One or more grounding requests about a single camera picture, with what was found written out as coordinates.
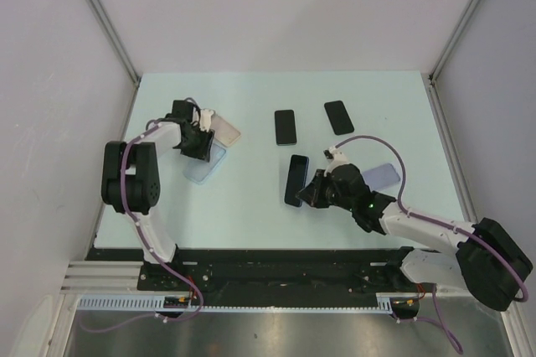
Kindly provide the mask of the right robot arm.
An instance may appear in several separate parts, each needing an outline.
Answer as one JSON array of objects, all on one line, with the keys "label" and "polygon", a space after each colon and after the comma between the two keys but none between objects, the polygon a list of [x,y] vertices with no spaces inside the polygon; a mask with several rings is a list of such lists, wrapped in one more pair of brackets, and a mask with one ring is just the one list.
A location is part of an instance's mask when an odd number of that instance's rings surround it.
[{"label": "right robot arm", "polygon": [[366,232],[409,239],[452,257],[460,270],[460,287],[496,311],[528,301],[525,281],[533,263],[495,220],[441,220],[406,209],[400,200],[372,190],[351,163],[332,171],[317,170],[296,194],[312,208],[338,207],[351,213]]}]

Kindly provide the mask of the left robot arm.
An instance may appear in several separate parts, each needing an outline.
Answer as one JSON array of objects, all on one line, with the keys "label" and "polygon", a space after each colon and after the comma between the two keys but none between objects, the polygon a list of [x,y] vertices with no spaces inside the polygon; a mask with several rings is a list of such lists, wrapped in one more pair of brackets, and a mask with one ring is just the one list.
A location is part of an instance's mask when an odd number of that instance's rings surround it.
[{"label": "left robot arm", "polygon": [[105,145],[101,198],[131,220],[145,261],[161,263],[155,278],[169,290],[183,284],[185,270],[173,261],[178,246],[157,221],[156,206],[162,189],[158,159],[173,150],[208,163],[215,136],[213,115],[214,111],[199,107],[191,99],[175,100],[169,113],[151,119],[130,141]]}]

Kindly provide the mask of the black phone blue edge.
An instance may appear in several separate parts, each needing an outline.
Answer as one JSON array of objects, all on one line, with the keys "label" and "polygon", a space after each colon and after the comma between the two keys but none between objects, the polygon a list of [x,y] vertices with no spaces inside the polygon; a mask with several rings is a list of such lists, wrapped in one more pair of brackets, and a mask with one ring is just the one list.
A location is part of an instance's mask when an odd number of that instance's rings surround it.
[{"label": "black phone blue edge", "polygon": [[304,188],[307,181],[309,158],[307,156],[293,154],[290,159],[284,202],[293,207],[300,207],[302,201],[297,194]]}]

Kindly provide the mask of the light blue phone case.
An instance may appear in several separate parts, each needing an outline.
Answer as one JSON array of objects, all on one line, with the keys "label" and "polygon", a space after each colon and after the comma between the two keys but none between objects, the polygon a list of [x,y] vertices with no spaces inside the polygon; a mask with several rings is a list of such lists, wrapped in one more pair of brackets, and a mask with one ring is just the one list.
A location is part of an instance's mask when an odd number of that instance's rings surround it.
[{"label": "light blue phone case", "polygon": [[223,162],[226,153],[222,144],[214,142],[210,148],[209,161],[190,160],[183,170],[184,177],[195,184],[204,184]]}]

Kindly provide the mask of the purple phone case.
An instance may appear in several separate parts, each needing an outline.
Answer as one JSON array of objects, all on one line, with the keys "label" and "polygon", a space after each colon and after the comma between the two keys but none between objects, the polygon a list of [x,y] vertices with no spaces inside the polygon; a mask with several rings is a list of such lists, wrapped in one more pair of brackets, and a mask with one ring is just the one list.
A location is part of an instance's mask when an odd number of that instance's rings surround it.
[{"label": "purple phone case", "polygon": [[362,172],[364,182],[373,191],[382,191],[396,186],[401,177],[391,163],[382,164],[376,168]]}]

